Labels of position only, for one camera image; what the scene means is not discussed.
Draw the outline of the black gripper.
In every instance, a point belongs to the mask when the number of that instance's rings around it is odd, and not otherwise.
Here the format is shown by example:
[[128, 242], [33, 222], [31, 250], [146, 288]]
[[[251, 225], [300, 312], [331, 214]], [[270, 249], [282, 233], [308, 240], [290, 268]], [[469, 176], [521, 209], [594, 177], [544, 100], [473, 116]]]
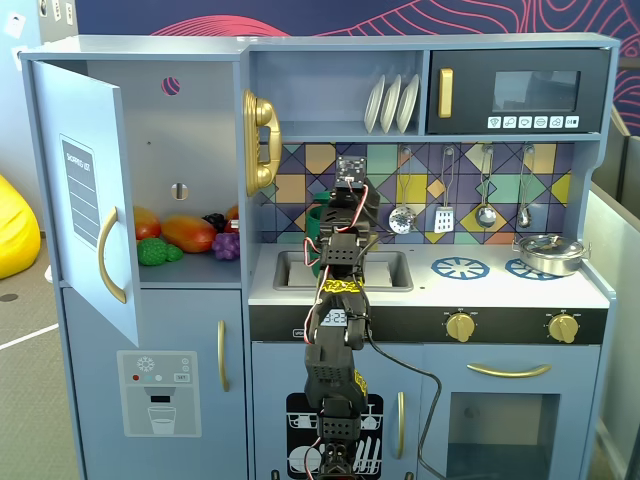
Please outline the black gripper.
[[380, 195], [372, 186], [366, 189], [333, 188], [320, 215], [318, 235], [353, 233], [368, 236], [378, 225], [379, 207]]

